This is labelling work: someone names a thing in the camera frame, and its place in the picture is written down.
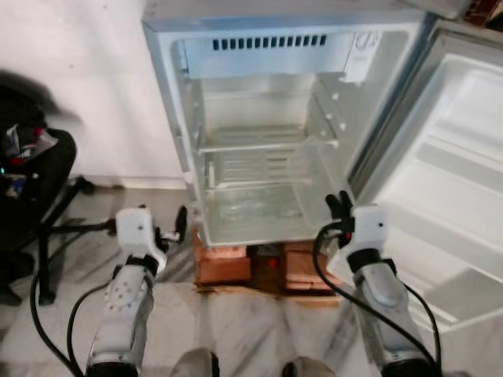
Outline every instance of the black cable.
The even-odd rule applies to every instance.
[[[433,338],[435,339],[435,358],[436,358],[437,369],[438,369],[439,375],[442,375],[442,345],[440,344],[440,332],[439,332],[439,328],[437,326],[437,321],[435,319],[435,316],[433,315],[433,312],[430,310],[430,307],[428,306],[426,301],[419,295],[419,293],[417,293],[415,290],[413,290],[407,284],[403,284],[403,285],[406,286],[407,291],[409,291],[415,298],[417,298],[417,300],[424,307],[426,314],[430,318],[431,327],[433,329]]]
[[[91,296],[93,293],[96,293],[103,288],[106,288],[110,282],[107,282],[105,284],[102,284],[98,287],[94,287],[93,289],[90,289],[86,293],[84,293],[80,298],[77,300],[77,302],[74,304],[72,313],[70,314],[70,318],[68,319],[68,326],[67,326],[67,331],[66,331],[66,347],[68,350],[68,358],[73,364],[79,365],[77,363],[77,360],[75,359],[75,354],[73,352],[73,341],[72,341],[72,335],[73,335],[73,324],[75,322],[75,316],[77,315],[77,311],[79,310],[79,307],[82,305],[84,300]]]
[[[49,262],[54,260],[58,255],[63,253],[72,243],[74,243],[76,240],[78,240],[80,237],[82,237],[85,232],[81,232],[79,234],[74,235],[72,238],[67,240],[65,243],[63,243],[61,246],[57,248],[57,250],[50,256]],[[39,314],[37,313],[37,303],[36,303],[36,291],[37,291],[37,285],[40,280],[40,271],[38,271],[35,276],[33,277],[33,280],[31,281],[31,288],[30,288],[30,310],[31,310],[31,318],[33,320],[33,324],[35,325],[35,329],[40,335],[40,338],[42,341],[46,344],[47,348],[56,355],[56,357],[64,364],[64,366],[75,376],[75,377],[84,377],[84,374],[80,370],[79,366],[77,364],[73,364],[57,347],[56,345],[50,340],[49,336],[47,335],[46,331],[42,327],[42,323],[40,322]]]
[[[383,316],[381,313],[377,312],[364,302],[358,300],[356,297],[353,295],[347,293],[343,289],[340,289],[336,285],[334,285],[330,280],[328,280],[323,272],[321,271],[320,265],[318,263],[318,255],[320,254],[321,250],[321,245],[324,241],[325,236],[328,234],[330,230],[339,230],[339,224],[332,223],[324,226],[321,228],[320,232],[316,236],[316,240],[314,241],[314,247],[313,247],[313,265],[314,269],[316,270],[316,273],[320,276],[320,278],[327,284],[329,287],[331,287],[338,295],[341,295],[344,297],[347,301],[355,304],[356,306],[360,307],[361,309],[365,310],[367,313],[372,314],[375,318],[378,320],[383,321],[385,324],[387,324],[390,328],[398,332],[401,336],[403,336],[405,339],[407,339],[409,342],[415,345],[416,348],[421,351],[421,353],[426,357],[428,362],[431,364],[431,366],[434,368],[436,371],[438,369],[437,364],[435,363],[435,359],[431,356],[431,354],[426,350],[426,347],[423,346],[421,342],[419,342],[416,338],[414,338],[409,332],[398,326],[395,322],[392,320],[389,320],[385,316]]]

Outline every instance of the marble floor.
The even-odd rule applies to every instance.
[[[67,218],[101,221],[124,207],[145,204],[163,229],[173,225],[183,191],[100,189],[79,196]],[[61,240],[53,241],[53,248]],[[207,295],[190,283],[195,262],[190,240],[168,252],[168,269],[154,290],[149,318],[144,376],[169,376],[181,355],[204,347],[220,360],[222,376],[277,376],[282,366],[298,356],[325,362],[339,377],[378,375],[365,361],[365,351],[352,322],[351,308],[310,308],[260,295]],[[106,234],[84,236],[53,264],[56,302],[40,309],[47,333],[61,348],[66,323],[75,300],[86,290],[107,281],[123,260],[116,240]],[[28,296],[30,279],[13,289]],[[75,321],[77,360],[84,367],[101,315],[102,293],[86,300]],[[431,334],[423,331],[431,350]],[[16,377],[69,376],[46,349],[31,322],[29,305],[0,306],[0,375]],[[474,377],[503,376],[503,317],[488,320],[442,337],[444,369],[466,371]]]

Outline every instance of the freezer vent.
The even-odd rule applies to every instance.
[[[213,39],[213,51],[229,49],[283,49],[291,47],[321,47],[327,42],[323,35],[282,35],[280,37]]]

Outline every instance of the mini fridge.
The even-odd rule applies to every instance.
[[[503,36],[442,18],[450,3],[151,2],[145,35],[202,240],[313,239],[328,174],[389,208],[387,254],[442,329],[503,313]],[[306,208],[289,167],[313,151]]]

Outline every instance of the white wall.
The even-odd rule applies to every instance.
[[[145,0],[0,0],[0,69],[46,86],[97,183],[184,187],[141,28]]]

